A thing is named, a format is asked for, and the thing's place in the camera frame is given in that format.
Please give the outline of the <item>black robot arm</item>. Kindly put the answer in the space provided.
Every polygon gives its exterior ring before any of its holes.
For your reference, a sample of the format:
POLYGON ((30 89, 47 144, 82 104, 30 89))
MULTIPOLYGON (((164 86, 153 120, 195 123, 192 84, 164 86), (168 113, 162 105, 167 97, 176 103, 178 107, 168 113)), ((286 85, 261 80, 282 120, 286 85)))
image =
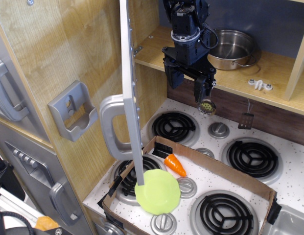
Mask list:
POLYGON ((173 47, 163 47, 164 69, 171 88, 181 85, 185 76, 194 80, 197 103, 208 96, 215 85, 215 67, 208 61, 218 37, 206 24, 209 5, 204 0, 165 0, 166 15, 172 26, 173 47))

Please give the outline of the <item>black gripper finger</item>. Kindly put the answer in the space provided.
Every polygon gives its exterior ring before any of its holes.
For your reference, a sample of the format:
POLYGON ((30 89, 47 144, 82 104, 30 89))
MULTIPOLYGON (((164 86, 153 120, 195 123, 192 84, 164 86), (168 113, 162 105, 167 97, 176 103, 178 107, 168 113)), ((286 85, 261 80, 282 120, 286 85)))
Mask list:
POLYGON ((214 87, 213 75, 200 75, 194 83, 195 102, 201 102, 211 94, 214 87))
POLYGON ((170 67, 168 65, 165 65, 164 69, 171 88, 175 89, 182 84, 184 79, 184 74, 182 72, 177 70, 175 67, 170 67))

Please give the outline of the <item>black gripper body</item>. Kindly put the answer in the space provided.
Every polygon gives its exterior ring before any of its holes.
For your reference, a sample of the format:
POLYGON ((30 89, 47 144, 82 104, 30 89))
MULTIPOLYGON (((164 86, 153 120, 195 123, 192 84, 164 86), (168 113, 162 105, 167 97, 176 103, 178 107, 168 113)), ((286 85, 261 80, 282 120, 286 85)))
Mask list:
POLYGON ((163 47, 164 66, 175 67, 196 80, 200 75, 215 75, 216 69, 208 61, 209 51, 216 47, 216 33, 208 27, 173 26, 170 33, 174 47, 163 47))

